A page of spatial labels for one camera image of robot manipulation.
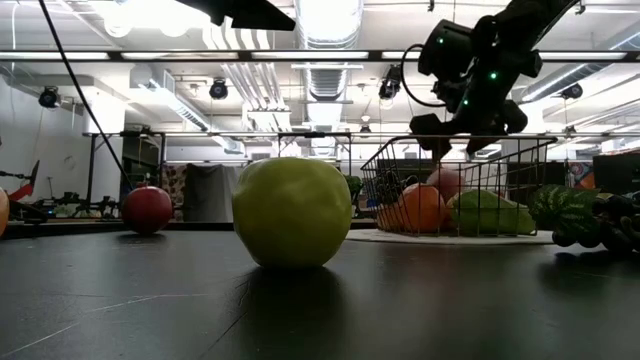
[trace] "table surface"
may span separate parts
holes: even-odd
[[[231,232],[0,242],[0,359],[639,359],[640,258],[344,243],[257,267]]]

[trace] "watermelon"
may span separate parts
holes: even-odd
[[[592,208],[598,190],[545,185],[533,194],[529,212],[538,227],[555,230],[564,237],[592,237],[599,231]]]
[[[486,190],[470,190],[452,197],[447,203],[453,221],[466,236],[525,234],[536,224],[525,205],[501,198]]]

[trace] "ceiling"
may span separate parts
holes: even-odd
[[[171,38],[163,35],[158,29],[134,29],[123,38],[112,38],[104,31],[104,20],[97,14],[88,14],[93,8],[87,2],[73,2],[62,5],[63,1],[48,1],[48,7],[54,23],[67,50],[175,50],[206,49],[202,41],[201,29],[190,29],[184,36]],[[293,1],[272,0],[290,16],[295,15]],[[499,12],[508,3],[505,0],[436,0],[434,12],[427,11],[428,2],[412,2],[397,0],[365,0],[365,12],[359,34],[358,48],[361,49],[404,49],[413,43],[423,43],[431,30],[441,19],[453,20],[462,25],[472,27],[480,17]],[[52,37],[46,22],[38,8],[37,1],[22,1],[16,9],[15,22],[12,21],[13,1],[0,0],[0,48],[11,49],[13,44],[12,30],[15,25],[16,49],[54,49]],[[638,21],[640,3],[636,0],[600,0],[586,1],[587,11],[576,15],[569,11],[539,44],[543,50],[590,50],[598,44],[614,36],[626,27]],[[81,15],[69,14],[69,9]],[[275,49],[298,48],[295,33],[270,32],[270,44]],[[17,74],[21,76],[65,75],[62,64],[18,63]],[[230,88],[225,100],[214,101],[208,95],[208,88],[213,77],[224,76],[220,64],[217,63],[170,63],[156,64],[166,69],[176,80],[181,96],[203,114],[211,115],[211,121],[228,130],[241,128],[242,99]],[[347,88],[347,100],[344,105],[342,119],[353,131],[361,124],[361,117],[368,115],[372,123],[382,123],[383,131],[406,131],[413,115],[432,112],[410,101],[404,91],[394,99],[391,109],[381,109],[377,97],[380,78],[388,68],[386,63],[365,63],[362,70],[353,70]],[[521,76],[515,88],[522,88],[534,83],[546,75],[562,68],[564,64],[545,64],[538,79]],[[132,64],[100,63],[74,64],[77,74],[93,76],[109,85],[131,103],[135,103],[138,111],[127,112],[128,122],[143,122],[155,129],[181,131],[183,124],[173,111],[165,104],[149,101],[139,89],[129,89],[128,76]],[[285,102],[291,108],[291,123],[300,124],[305,119],[305,99],[302,73],[292,70],[290,63],[276,63],[276,74],[282,89]],[[626,101],[640,97],[640,82],[630,81],[640,73],[638,65],[613,65],[597,73],[580,84],[585,95],[576,101],[545,99],[539,102],[546,115],[545,126],[558,130],[562,125],[587,116],[602,113]],[[435,100],[431,94],[431,86],[435,78],[418,74],[415,65],[406,69],[407,82],[412,91],[426,101]],[[192,86],[199,86],[194,91]],[[607,123],[635,121],[640,111],[627,113],[623,117],[612,118]]]

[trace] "wall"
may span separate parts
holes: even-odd
[[[86,196],[90,141],[82,137],[83,128],[82,116],[72,122],[70,111],[43,109],[38,99],[11,91],[0,79],[0,170],[28,174],[40,160],[34,195],[27,200],[51,196],[47,177],[55,197],[65,191]],[[0,187],[9,193],[19,186],[18,179],[0,177]]]

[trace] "metal basket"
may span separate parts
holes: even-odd
[[[443,144],[447,139],[452,143],[500,141],[503,150],[489,157],[485,154],[485,158],[476,152],[464,161],[436,164],[428,152],[418,151],[416,159],[398,156],[402,155],[399,146],[423,140]],[[526,204],[544,185],[547,146],[556,141],[551,136],[395,137],[361,168],[368,206],[379,229],[399,234],[535,235],[537,229]],[[512,151],[505,153],[505,147]],[[434,174],[436,169],[448,171]]]

